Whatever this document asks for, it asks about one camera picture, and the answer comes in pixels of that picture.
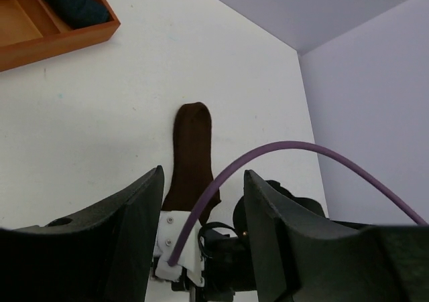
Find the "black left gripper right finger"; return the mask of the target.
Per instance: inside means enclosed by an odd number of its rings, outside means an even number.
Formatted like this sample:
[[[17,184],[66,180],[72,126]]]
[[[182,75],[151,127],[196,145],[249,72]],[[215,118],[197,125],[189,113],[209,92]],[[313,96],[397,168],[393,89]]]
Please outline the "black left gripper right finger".
[[[350,228],[244,175],[260,301],[427,301],[428,228]]]

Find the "brown sock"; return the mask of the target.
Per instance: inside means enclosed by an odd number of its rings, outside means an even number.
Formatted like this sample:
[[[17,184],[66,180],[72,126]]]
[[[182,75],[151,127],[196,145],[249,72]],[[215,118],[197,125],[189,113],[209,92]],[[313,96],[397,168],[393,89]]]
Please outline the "brown sock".
[[[174,121],[174,168],[163,211],[190,212],[214,180],[211,141],[212,120],[206,105],[182,105]]]

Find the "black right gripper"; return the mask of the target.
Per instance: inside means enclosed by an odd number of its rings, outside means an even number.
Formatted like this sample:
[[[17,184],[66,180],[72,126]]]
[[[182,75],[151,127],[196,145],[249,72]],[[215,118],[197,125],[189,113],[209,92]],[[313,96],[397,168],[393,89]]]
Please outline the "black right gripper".
[[[278,181],[266,180],[266,182],[283,196],[319,216],[326,217],[322,206],[316,200],[296,197]],[[172,181],[171,211],[191,211],[209,183],[210,181],[203,181],[192,185],[187,181]],[[233,226],[222,222],[206,224],[211,210],[209,206],[208,214],[203,213],[202,231],[198,234],[198,241],[201,235],[204,240],[200,249],[205,259],[205,285],[204,288],[197,288],[195,301],[233,301],[236,292],[256,291],[244,197],[240,198],[233,211]],[[231,237],[221,234],[217,228],[227,228],[236,235]],[[171,284],[171,289],[173,292],[190,292],[190,280],[185,279],[185,271],[182,271],[178,282]]]

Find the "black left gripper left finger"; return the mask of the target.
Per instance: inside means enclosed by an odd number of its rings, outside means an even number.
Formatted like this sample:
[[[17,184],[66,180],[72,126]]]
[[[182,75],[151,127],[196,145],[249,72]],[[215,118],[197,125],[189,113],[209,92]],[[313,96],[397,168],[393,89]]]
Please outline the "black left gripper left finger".
[[[45,226],[1,231],[2,301],[143,301],[164,190],[156,167]]]

